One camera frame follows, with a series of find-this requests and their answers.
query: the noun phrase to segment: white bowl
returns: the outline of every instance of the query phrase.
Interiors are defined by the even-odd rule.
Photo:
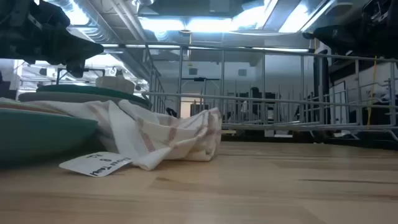
[[[136,87],[133,82],[120,77],[98,77],[95,80],[95,85],[97,87],[109,88],[128,94],[134,94],[134,88]]]

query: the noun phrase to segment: green plate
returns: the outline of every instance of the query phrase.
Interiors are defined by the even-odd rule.
[[[40,159],[66,152],[93,135],[97,121],[0,109],[0,161]]]
[[[101,95],[101,96],[111,96],[115,98],[125,99],[136,101],[142,105],[146,105],[147,108],[150,108],[149,100],[142,99],[138,96],[134,96],[128,93],[123,93],[117,90],[111,90],[108,88],[100,88],[94,86],[78,86],[78,85],[47,85],[42,86],[36,90],[40,91],[52,91],[52,92],[64,92],[64,93],[86,93],[92,95]]]

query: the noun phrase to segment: wooden table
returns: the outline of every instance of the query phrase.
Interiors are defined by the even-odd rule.
[[[398,152],[223,142],[211,162],[87,177],[3,170],[0,223],[397,223]]]

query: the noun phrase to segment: white card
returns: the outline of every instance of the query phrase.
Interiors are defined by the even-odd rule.
[[[91,177],[104,177],[132,160],[113,152],[96,152],[60,164],[61,168]]]

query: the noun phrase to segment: towel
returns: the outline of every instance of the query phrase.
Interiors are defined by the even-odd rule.
[[[99,140],[110,152],[132,159],[134,166],[152,170],[164,159],[210,161],[220,146],[221,115],[217,108],[177,119],[121,100],[64,103],[32,101],[28,105],[61,111],[98,122]]]

